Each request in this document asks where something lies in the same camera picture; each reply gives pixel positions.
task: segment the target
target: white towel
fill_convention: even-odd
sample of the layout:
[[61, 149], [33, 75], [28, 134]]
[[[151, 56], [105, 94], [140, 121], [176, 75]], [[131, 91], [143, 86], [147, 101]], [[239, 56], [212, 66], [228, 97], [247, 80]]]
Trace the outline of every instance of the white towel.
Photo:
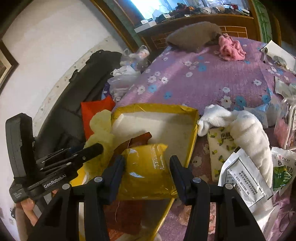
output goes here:
[[229, 127], [230, 134], [237, 146], [240, 146], [259, 169], [267, 185], [272, 185], [273, 164], [269, 140], [261, 122], [248, 111], [228, 111], [218, 105], [205, 108], [204, 115], [198, 121], [199, 136], [207, 134], [211, 127]]

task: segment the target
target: string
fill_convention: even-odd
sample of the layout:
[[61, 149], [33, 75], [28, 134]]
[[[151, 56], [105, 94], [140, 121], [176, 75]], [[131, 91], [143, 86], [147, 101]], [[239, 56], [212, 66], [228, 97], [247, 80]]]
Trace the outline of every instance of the string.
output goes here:
[[117, 206], [117, 208], [116, 208], [116, 211], [115, 211], [115, 221], [117, 222], [117, 220], [116, 220], [116, 213], [117, 213], [117, 209], [119, 208], [119, 201], [118, 201], [118, 206]]

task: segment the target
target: pink towel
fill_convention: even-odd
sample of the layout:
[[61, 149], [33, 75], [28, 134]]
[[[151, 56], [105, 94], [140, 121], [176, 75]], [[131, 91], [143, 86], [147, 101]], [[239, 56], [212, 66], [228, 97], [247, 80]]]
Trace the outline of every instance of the pink towel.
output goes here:
[[233, 40], [228, 34], [219, 37], [221, 58], [226, 61], [244, 60], [246, 54], [237, 40]]

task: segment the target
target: white wall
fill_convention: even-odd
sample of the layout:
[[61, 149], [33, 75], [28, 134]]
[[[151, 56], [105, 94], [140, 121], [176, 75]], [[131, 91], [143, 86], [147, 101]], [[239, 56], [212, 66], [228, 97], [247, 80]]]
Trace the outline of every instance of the white wall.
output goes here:
[[63, 74], [109, 36], [116, 39], [116, 50], [126, 48], [89, 0], [34, 0], [3, 37], [7, 49], [19, 63], [0, 94], [0, 208], [4, 213], [2, 220], [16, 240], [19, 237], [9, 210], [14, 206], [8, 192], [13, 174], [5, 121], [20, 112], [34, 117]]

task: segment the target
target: picture frame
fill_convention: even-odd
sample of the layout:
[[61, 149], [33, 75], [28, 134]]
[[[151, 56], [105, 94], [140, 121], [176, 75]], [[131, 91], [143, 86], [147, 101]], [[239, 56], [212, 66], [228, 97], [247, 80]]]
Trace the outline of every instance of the picture frame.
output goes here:
[[3, 41], [0, 40], [0, 94], [17, 66], [18, 62], [13, 58]]

